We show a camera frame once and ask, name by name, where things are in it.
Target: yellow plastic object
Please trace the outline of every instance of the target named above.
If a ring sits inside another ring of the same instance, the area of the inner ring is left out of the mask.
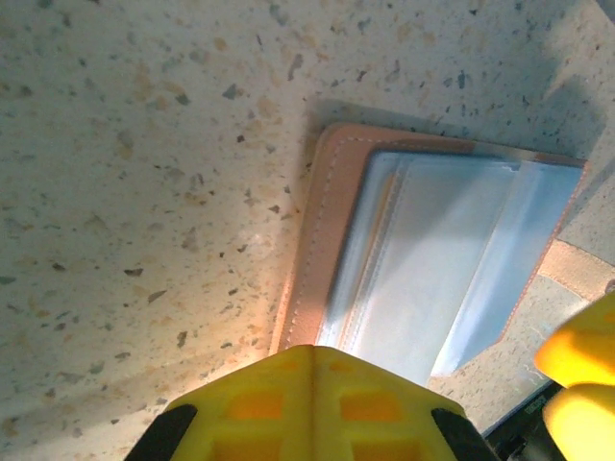
[[[579,384],[544,409],[545,424],[568,461],[615,459],[615,387]]]
[[[615,292],[562,325],[538,351],[535,364],[564,387],[615,385]]]
[[[465,417],[451,400],[313,346],[218,379],[165,413],[187,405],[196,415],[172,461],[456,461],[431,411]]]

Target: wallet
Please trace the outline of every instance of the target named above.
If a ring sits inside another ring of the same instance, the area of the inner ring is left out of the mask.
[[[321,135],[271,353],[331,346],[425,385],[505,332],[585,162],[337,124]]]

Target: black plastic part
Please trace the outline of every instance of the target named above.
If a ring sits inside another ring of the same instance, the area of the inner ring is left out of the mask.
[[[543,407],[561,389],[550,381],[485,432],[501,461],[565,461],[542,418]]]
[[[158,415],[125,461],[170,461],[196,413],[195,406],[186,404]]]
[[[431,417],[457,461],[500,461],[472,423],[462,416],[444,408],[435,408]]]

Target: terrazzo countertop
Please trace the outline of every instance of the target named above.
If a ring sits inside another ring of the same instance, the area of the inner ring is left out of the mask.
[[[615,262],[594,1],[0,8],[2,459],[121,458],[168,400],[266,355],[334,121],[589,158],[560,238]],[[510,407],[489,392],[471,414]]]

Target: speckled surface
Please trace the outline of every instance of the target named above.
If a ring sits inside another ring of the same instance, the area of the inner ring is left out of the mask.
[[[589,158],[561,238],[615,262],[615,35],[591,0],[1,8],[3,459],[117,459],[266,354],[333,121]]]

